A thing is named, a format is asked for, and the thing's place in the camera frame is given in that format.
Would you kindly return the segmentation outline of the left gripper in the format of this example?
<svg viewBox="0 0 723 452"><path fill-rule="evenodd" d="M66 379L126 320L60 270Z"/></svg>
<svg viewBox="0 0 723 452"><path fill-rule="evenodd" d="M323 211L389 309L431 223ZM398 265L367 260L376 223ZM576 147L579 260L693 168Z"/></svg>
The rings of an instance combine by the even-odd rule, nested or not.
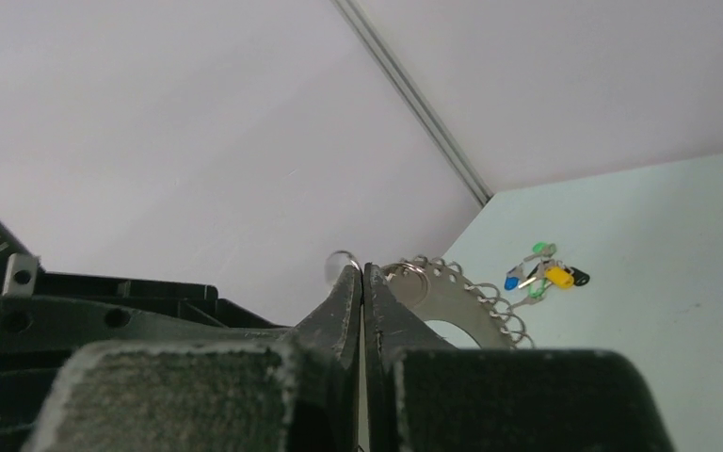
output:
<svg viewBox="0 0 723 452"><path fill-rule="evenodd" d="M0 221L0 451L22 447L59 368L87 344L282 331L209 284L17 268L16 254L27 248Z"/></svg>

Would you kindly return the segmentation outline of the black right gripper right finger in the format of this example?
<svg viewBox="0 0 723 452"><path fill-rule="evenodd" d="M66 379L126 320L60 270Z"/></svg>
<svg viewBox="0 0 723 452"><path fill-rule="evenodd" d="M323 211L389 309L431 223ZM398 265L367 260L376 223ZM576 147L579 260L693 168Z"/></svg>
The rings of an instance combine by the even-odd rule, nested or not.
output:
<svg viewBox="0 0 723 452"><path fill-rule="evenodd" d="M364 295L373 451L670 451L651 391L601 349L458 349L367 264Z"/></svg>

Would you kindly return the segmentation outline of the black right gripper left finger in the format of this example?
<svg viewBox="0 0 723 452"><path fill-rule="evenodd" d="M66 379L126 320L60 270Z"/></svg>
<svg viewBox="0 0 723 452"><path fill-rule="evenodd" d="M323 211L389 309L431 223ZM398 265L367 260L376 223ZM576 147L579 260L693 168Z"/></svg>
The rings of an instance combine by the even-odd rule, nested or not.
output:
<svg viewBox="0 0 723 452"><path fill-rule="evenodd" d="M58 373L27 451L354 451L362 274L274 339L106 341Z"/></svg>

